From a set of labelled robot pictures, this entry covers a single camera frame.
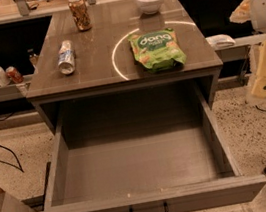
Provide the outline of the grey side shelf right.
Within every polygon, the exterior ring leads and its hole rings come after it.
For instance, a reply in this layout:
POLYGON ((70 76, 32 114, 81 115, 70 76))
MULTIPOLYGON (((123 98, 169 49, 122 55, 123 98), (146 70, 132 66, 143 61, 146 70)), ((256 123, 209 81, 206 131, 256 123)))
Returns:
POLYGON ((245 37, 235 38, 233 46, 216 47, 215 52, 224 62, 244 59, 247 56, 248 48, 252 45, 258 45, 266 38, 265 34, 257 34, 245 37))

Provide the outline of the small dark glass bottle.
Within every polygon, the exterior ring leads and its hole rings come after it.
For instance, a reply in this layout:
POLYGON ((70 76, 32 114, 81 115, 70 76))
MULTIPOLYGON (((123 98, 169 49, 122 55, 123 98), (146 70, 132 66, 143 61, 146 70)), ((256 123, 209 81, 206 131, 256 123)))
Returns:
POLYGON ((37 56, 37 54, 32 49, 29 49, 28 50, 28 57, 29 57, 30 63, 32 63, 32 65, 33 65, 33 68, 36 68, 39 56, 37 56))

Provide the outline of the white folded cloth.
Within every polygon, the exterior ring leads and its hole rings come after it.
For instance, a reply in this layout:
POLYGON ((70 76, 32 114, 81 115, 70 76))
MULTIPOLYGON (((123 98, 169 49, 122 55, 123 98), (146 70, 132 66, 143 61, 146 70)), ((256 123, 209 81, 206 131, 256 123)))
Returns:
POLYGON ((206 41, 213 48, 222 48, 222 47, 228 47, 228 46, 235 45, 235 40, 232 39, 230 35, 225 35, 225 34, 209 36, 206 38, 206 41))

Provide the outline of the open grey top drawer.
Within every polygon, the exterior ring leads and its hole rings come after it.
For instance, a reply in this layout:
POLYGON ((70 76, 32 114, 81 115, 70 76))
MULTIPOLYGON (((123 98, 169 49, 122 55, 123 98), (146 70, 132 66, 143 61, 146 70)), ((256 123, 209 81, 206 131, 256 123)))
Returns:
POLYGON ((192 80, 64 102, 41 212, 193 212, 252 201, 266 184, 235 165, 192 80))

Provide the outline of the green rice chip bag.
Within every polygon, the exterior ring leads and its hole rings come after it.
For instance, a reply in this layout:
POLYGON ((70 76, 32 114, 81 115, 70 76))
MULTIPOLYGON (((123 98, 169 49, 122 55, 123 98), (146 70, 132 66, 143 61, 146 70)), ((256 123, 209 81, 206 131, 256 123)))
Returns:
POLYGON ((186 54, 177 44, 176 33, 172 28, 145 34, 130 34, 134 59, 150 72, 169 70, 185 64, 186 54))

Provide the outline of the grey wooden drawer cabinet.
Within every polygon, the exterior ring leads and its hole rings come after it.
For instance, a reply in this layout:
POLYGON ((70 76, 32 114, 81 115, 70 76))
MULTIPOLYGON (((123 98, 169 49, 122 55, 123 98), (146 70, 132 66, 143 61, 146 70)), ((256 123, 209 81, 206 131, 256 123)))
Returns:
POLYGON ((76 29, 69 11, 55 12, 51 17, 27 92, 27 100, 49 128, 57 124, 58 101, 188 78, 198 80, 206 101, 212 104, 222 61, 178 0, 165 0, 153 15, 142 14, 135 0, 91 5, 88 12, 92 28, 87 32, 76 29), (150 74, 135 63, 128 36, 167 27, 174 29, 187 60, 181 67, 150 74), (76 67, 70 75, 61 73, 58 67, 64 40, 73 42, 74 47, 76 67))

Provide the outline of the red soda can right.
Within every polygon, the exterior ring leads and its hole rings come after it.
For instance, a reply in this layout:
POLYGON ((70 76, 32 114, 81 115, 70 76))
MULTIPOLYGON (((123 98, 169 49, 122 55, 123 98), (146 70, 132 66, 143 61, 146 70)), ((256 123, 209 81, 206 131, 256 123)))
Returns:
POLYGON ((19 84, 24 80, 21 73, 14 66, 6 68, 5 71, 7 76, 10 77, 10 79, 16 84, 19 84))

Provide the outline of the gold patterned drink can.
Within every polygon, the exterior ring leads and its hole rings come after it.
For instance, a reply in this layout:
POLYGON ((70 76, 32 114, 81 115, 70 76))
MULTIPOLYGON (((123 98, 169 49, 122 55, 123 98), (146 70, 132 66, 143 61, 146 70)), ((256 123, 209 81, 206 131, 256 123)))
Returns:
POLYGON ((87 5, 84 0, 69 0, 69 9, 76 23, 77 29, 87 31, 91 29, 90 16, 88 16, 87 5))

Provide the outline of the silver blue can lying down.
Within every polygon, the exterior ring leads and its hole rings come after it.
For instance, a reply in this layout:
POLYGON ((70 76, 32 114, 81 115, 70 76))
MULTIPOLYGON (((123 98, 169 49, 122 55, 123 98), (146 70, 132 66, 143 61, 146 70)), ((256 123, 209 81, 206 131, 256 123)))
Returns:
POLYGON ((64 40, 60 46, 58 55, 59 71, 64 75, 72 74, 76 67, 73 42, 64 40))

